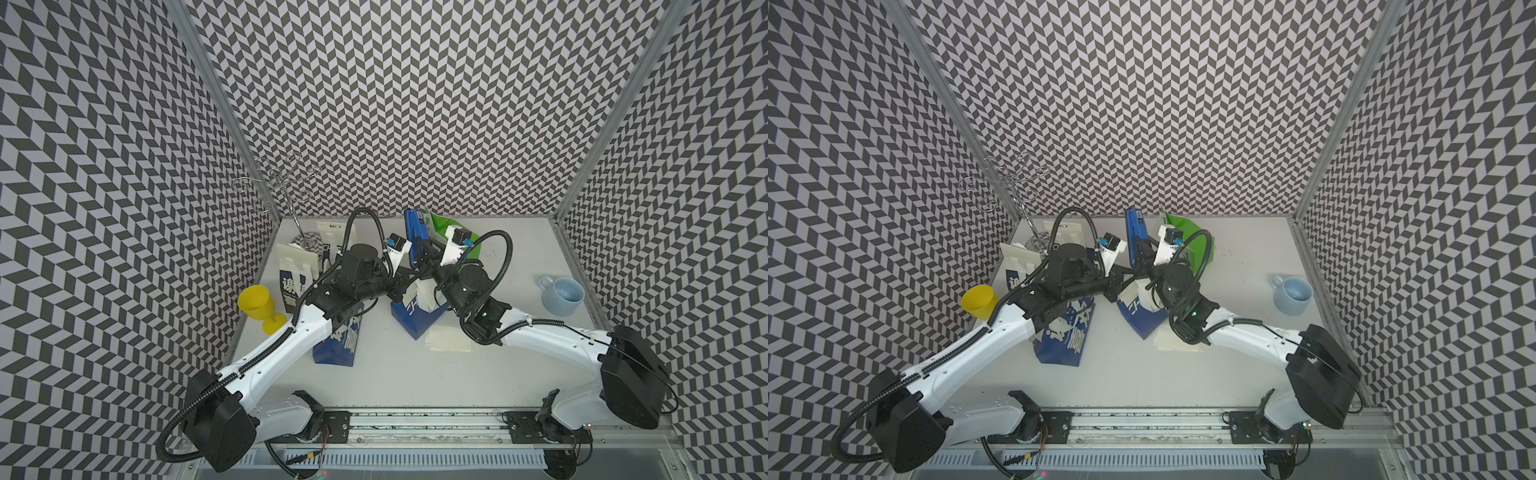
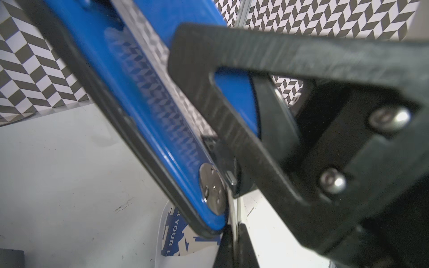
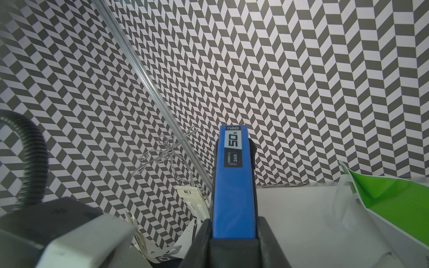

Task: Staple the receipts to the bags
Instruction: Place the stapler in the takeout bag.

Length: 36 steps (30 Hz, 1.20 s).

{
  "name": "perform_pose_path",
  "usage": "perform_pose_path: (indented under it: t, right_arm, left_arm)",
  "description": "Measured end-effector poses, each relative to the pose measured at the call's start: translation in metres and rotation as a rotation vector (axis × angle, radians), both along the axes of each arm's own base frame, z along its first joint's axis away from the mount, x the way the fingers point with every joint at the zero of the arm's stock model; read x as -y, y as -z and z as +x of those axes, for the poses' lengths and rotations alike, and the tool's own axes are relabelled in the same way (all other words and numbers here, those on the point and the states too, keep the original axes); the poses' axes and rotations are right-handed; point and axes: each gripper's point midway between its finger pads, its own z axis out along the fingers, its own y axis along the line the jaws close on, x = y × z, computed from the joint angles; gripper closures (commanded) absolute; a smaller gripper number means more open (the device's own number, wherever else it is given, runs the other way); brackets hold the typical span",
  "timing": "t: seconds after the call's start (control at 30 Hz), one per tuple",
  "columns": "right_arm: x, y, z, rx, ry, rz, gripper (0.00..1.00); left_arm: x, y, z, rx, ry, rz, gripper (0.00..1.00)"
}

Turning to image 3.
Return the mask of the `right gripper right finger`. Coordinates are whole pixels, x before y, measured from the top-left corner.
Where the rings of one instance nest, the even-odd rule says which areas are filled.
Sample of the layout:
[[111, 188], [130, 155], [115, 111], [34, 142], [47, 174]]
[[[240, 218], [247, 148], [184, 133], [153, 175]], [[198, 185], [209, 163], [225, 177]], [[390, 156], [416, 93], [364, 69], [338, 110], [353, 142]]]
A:
[[260, 260], [262, 268], [291, 268], [279, 242], [268, 221], [264, 217], [257, 219], [257, 234], [260, 243]]

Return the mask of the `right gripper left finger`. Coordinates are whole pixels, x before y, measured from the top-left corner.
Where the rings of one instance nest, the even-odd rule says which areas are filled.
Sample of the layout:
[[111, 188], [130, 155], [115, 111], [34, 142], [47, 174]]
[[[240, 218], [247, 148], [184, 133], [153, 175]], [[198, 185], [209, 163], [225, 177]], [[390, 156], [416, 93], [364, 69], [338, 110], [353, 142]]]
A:
[[193, 240], [179, 268], [209, 268], [210, 241], [212, 239], [212, 222], [203, 221], [200, 230]]

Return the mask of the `blue black stapler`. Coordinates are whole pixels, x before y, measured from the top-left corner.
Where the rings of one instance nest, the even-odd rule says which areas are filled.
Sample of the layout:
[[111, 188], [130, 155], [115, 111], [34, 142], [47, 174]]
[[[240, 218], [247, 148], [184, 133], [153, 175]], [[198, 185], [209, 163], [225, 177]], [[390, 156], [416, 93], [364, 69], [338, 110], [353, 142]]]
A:
[[255, 239], [257, 213], [248, 128], [221, 126], [212, 202], [214, 239]]

